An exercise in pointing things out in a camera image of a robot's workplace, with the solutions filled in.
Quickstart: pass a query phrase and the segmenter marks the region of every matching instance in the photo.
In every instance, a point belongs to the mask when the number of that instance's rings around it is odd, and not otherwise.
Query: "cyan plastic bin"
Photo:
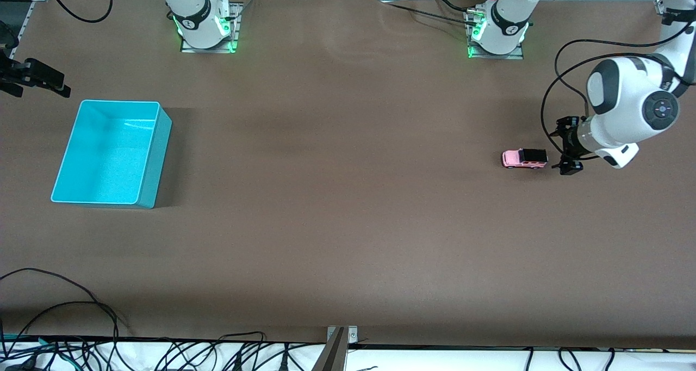
[[[152,208],[172,121],[157,102],[83,101],[53,202]]]

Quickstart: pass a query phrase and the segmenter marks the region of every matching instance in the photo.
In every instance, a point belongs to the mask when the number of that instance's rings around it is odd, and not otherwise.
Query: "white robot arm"
[[[228,0],[166,0],[179,33],[192,47],[207,49],[230,35],[222,24],[229,16]]]
[[[511,53],[524,40],[529,17],[539,0],[487,0],[476,9],[484,21],[471,39],[490,54]]]
[[[598,64],[587,79],[594,115],[557,121],[552,135],[563,138],[562,175],[582,170],[580,156],[596,153],[614,168],[623,168],[638,153],[636,143],[667,129],[679,117],[679,102],[696,78],[696,0],[663,0],[661,41],[650,56],[615,57]]]

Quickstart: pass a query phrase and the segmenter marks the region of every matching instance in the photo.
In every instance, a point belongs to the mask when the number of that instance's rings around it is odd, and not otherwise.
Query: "pink toy car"
[[[537,170],[549,162],[546,150],[519,150],[502,153],[502,166],[507,168],[533,168]]]

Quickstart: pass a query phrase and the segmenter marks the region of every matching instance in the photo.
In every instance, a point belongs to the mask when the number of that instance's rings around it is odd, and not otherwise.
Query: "brown table surface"
[[[96,17],[107,0],[65,2]],[[124,314],[124,336],[320,341],[353,324],[366,343],[694,346],[694,91],[623,170],[500,166],[504,150],[551,150],[539,104],[561,44],[652,41],[649,3],[542,2],[524,61],[467,59],[462,27],[376,0],[254,0],[224,55],[180,54],[166,12],[115,0],[85,24],[37,5],[17,59],[54,66],[73,91],[0,97],[2,271],[77,280]],[[562,65],[614,50],[575,46]],[[50,202],[85,98],[171,116],[157,208]],[[554,91],[550,125],[581,113]],[[0,299],[16,331],[85,297],[26,273]],[[84,308],[31,331],[110,334]]]

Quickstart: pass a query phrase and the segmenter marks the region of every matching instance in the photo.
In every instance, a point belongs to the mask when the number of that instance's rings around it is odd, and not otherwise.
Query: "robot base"
[[[233,17],[229,22],[229,36],[220,41],[219,44],[207,49],[194,48],[183,37],[181,39],[181,53],[206,53],[206,54],[231,54],[237,52],[237,42],[239,41],[239,30],[241,29],[241,10],[244,8],[243,2],[229,3],[229,17]]]
[[[464,20],[470,22],[476,22],[474,14],[464,13]],[[486,58],[486,59],[524,59],[524,54],[522,54],[522,44],[517,45],[517,47],[507,54],[492,54],[485,51],[480,44],[475,42],[471,37],[474,30],[477,29],[476,26],[467,25],[467,47],[469,58]]]

